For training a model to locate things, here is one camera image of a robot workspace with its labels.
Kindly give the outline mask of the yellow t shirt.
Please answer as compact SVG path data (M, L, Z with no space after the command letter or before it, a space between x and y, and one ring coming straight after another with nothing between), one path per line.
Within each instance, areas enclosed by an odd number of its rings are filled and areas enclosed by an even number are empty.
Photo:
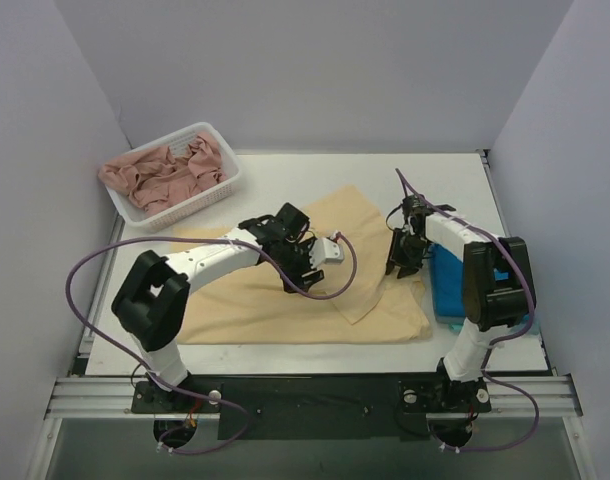
M315 234L340 231L355 249L342 264L324 266L314 296L285 292L267 263L238 270L190 296L180 344L385 344L431 336L423 282L385 272L391 234L357 187L338 189L304 211Z

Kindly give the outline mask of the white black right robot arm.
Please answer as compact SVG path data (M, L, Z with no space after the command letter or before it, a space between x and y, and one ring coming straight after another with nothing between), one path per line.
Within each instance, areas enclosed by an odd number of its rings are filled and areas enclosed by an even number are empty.
M418 273L429 251L441 247L462 263L465 320L452 349L437 365L431 396L443 409L486 401L481 385L496 344L534 316L536 306L529 255L519 237L497 237L466 222L447 205L432 207L407 195L394 208L403 225L392 230L385 273Z

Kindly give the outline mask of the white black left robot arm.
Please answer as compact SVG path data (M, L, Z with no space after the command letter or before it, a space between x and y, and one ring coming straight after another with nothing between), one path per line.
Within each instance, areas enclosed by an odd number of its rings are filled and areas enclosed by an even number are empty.
M139 255L113 300L111 310L135 340L148 369L159 379L155 400L169 412L184 409L191 388L189 372L176 343L190 295L239 269L273 260L286 279L288 293L308 291L324 278L319 267L341 261L328 238L304 237L309 218L286 203L275 215L245 220L217 244L201 245L167 256L152 250Z

